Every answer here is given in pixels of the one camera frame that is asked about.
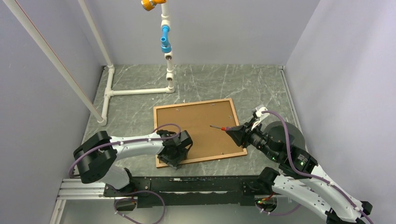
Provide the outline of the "blue handled screwdriver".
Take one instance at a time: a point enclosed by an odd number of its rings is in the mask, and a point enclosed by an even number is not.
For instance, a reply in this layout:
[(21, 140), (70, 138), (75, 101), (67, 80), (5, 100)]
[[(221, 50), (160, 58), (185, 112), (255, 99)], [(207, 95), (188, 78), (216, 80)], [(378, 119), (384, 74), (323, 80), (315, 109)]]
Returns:
[(230, 129), (230, 127), (220, 127), (220, 126), (214, 126), (214, 125), (210, 125), (211, 128), (215, 128), (215, 129), (220, 129), (222, 131), (227, 131)]

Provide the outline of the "wooden picture frame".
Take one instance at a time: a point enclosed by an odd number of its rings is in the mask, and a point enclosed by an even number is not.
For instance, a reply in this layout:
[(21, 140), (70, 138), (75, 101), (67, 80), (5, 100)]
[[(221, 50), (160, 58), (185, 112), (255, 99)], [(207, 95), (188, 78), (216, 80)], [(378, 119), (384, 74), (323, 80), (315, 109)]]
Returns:
[(181, 162), (183, 165), (248, 154), (245, 148), (237, 146), (224, 131), (210, 127), (239, 125), (231, 98), (155, 106), (153, 111), (154, 127), (160, 126), (175, 132), (176, 127), (164, 126), (175, 123), (191, 136), (193, 145), (187, 158)]

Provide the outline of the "blue pipe elbow fitting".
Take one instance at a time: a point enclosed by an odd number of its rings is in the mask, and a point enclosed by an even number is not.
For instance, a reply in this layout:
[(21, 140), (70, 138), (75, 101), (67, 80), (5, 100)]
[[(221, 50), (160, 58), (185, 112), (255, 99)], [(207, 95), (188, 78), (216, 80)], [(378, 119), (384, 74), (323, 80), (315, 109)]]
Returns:
[(171, 44), (169, 42), (169, 31), (170, 28), (168, 25), (162, 26), (162, 37), (160, 41), (161, 41), (161, 49), (163, 53), (171, 52)]

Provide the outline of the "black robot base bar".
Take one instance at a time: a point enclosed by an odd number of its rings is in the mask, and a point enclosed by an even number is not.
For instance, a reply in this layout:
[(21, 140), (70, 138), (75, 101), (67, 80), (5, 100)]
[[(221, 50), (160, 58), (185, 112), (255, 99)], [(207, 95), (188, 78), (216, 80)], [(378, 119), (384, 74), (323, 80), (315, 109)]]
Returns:
[(133, 177), (134, 187), (120, 192), (106, 184), (105, 197), (130, 197), (135, 192), (138, 208), (166, 206), (238, 204), (254, 206), (272, 193), (258, 175)]

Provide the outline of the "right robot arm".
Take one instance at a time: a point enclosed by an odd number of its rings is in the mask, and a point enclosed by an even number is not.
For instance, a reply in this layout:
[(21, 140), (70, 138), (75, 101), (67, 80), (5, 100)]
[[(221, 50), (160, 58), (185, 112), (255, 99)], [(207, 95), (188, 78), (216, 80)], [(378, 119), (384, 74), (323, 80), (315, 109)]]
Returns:
[(264, 194), (278, 193), (308, 208), (328, 224), (372, 223), (373, 206), (345, 192), (327, 175), (318, 161), (305, 150), (305, 139), (297, 127), (275, 121), (264, 129), (251, 120), (227, 131), (240, 147), (253, 146), (279, 171), (265, 168), (257, 179)]

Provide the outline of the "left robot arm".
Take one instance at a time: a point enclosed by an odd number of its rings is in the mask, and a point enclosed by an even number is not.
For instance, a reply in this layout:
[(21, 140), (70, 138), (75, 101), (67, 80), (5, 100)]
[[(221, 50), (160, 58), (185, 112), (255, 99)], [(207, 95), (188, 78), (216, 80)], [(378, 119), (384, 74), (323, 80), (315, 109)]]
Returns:
[(135, 137), (115, 137), (100, 131), (79, 146), (68, 170), (70, 178), (78, 177), (84, 184), (103, 182), (122, 196), (136, 191), (133, 176), (127, 168), (114, 165), (116, 161), (141, 155), (155, 155), (171, 168), (178, 169), (186, 159), (193, 140), (177, 124), (176, 132), (155, 128), (152, 133)]

